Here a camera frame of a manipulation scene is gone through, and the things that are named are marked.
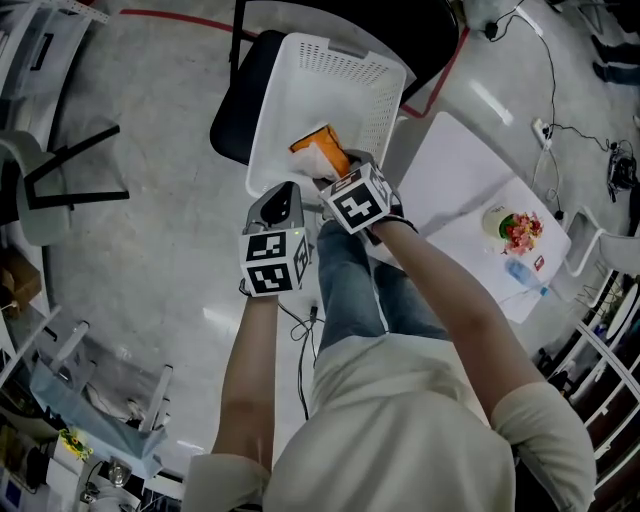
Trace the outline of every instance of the blue jeans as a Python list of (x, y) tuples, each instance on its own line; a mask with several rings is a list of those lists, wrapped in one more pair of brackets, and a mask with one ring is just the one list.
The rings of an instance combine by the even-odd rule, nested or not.
[[(319, 352), (347, 336), (375, 338), (385, 334), (371, 279), (369, 258), (357, 236), (336, 221), (318, 236), (320, 291), (326, 320)], [(407, 275), (380, 263), (373, 272), (389, 331), (448, 340), (447, 332)]]

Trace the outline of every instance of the power strip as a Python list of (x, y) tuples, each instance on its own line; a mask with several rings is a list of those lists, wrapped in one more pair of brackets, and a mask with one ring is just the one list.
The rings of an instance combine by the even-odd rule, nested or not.
[(538, 139), (540, 146), (542, 146), (543, 149), (545, 148), (549, 149), (553, 141), (551, 140), (551, 138), (547, 137), (547, 135), (545, 135), (544, 133), (545, 131), (547, 133), (550, 133), (551, 127), (549, 126), (549, 124), (545, 123), (539, 117), (536, 117), (533, 120), (533, 123), (531, 123), (531, 129), (533, 130), (533, 133), (535, 134), (536, 139)]

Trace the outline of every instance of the concrete floor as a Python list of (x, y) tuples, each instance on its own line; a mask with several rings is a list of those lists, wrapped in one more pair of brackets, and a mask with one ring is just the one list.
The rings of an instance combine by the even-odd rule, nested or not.
[[(119, 365), (138, 367), (145, 375), (159, 375), (164, 364), (174, 367), (170, 439), (161, 454), (169, 469), (183, 473), (190, 455), (212, 446), (224, 369), (244, 304), (236, 291), (236, 247), (252, 202), (244, 188), (246, 168), (216, 154), (208, 140), (229, 83), (231, 38), (213, 28), (117, 12), (121, 7), (179, 10), (230, 23), (233, 2), (139, 1), (117, 7), (110, 3), (107, 26), (93, 25), (61, 113), (57, 143), (73, 143), (118, 123), (117, 137), (78, 157), (65, 173), (70, 190), (112, 189), (122, 181), (131, 200), (78, 206), (73, 232), (48, 250), (49, 279), (53, 302), (64, 306), (69, 319), (90, 322), (91, 339), (108, 354), (98, 361), (94, 385), (112, 402), (149, 398), (135, 385), (136, 375), (114, 373)], [(570, 9), (557, 15), (541, 0), (523, 7), (543, 29), (553, 56), (557, 122), (602, 140), (625, 138), (640, 148), (631, 117), (638, 111), (638, 91), (595, 77), (596, 54), (580, 15)], [(604, 17), (603, 39), (622, 42), (617, 25)], [(310, 16), (297, 6), (271, 11), (251, 2), (246, 20), (245, 28), (255, 31), (298, 30), (383, 51), (346, 22)], [(512, 114), (510, 125), (476, 92), (477, 84)], [(545, 48), (524, 23), (512, 23), (508, 36), (494, 44), (472, 33), (429, 114), (409, 119), (394, 135), (386, 166), (406, 168), (433, 116), (444, 110), (530, 182), (540, 155), (530, 124), (534, 117), (550, 119), (551, 85)], [(416, 110), (424, 110), (432, 87), (412, 99)], [(623, 232), (628, 198), (622, 194), (615, 205), (608, 198), (607, 155), (569, 132), (555, 135), (553, 150), (563, 209), (571, 215), (586, 204), (604, 227)], [(545, 161), (534, 190), (543, 198), (555, 186), (553, 166)], [(555, 211), (553, 203), (549, 207)], [(312, 267), (303, 297), (283, 298), (301, 316), (319, 302), (314, 273)], [(572, 311), (575, 303), (548, 296), (514, 330), (533, 354), (566, 336)], [(293, 322), (284, 315), (280, 320), (277, 454), (303, 422), (295, 389), (300, 346), (289, 338)]]

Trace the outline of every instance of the white table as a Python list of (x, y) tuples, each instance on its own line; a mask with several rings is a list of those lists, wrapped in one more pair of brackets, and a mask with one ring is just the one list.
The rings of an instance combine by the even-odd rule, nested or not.
[[(548, 286), (571, 241), (544, 204), (514, 172), (464, 125), (440, 112), (398, 187), (405, 214), (420, 234), (471, 272), (500, 304), (507, 318), (523, 322), (540, 300), (504, 270), (507, 258), (482, 230), (484, 212), (500, 202), (516, 212), (535, 211), (544, 223), (536, 248), (520, 260)], [(371, 256), (396, 264), (380, 246)]]

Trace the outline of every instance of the black metal stand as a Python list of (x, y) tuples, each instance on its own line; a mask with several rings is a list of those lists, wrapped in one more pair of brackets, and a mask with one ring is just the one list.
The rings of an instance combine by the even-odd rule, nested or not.
[(109, 137), (120, 133), (120, 127), (114, 126), (103, 132), (89, 137), (88, 139), (72, 146), (70, 148), (62, 147), (55, 151), (55, 156), (44, 165), (24, 177), (24, 188), (27, 196), (27, 203), (31, 210), (41, 210), (43, 208), (53, 208), (56, 206), (73, 207), (75, 204), (82, 203), (98, 203), (102, 201), (122, 201), (129, 199), (129, 192), (93, 192), (87, 194), (60, 194), (55, 196), (38, 196), (36, 194), (35, 185), (38, 180), (60, 167), (64, 162), (72, 159), (74, 156), (82, 153), (92, 146), (102, 142)]

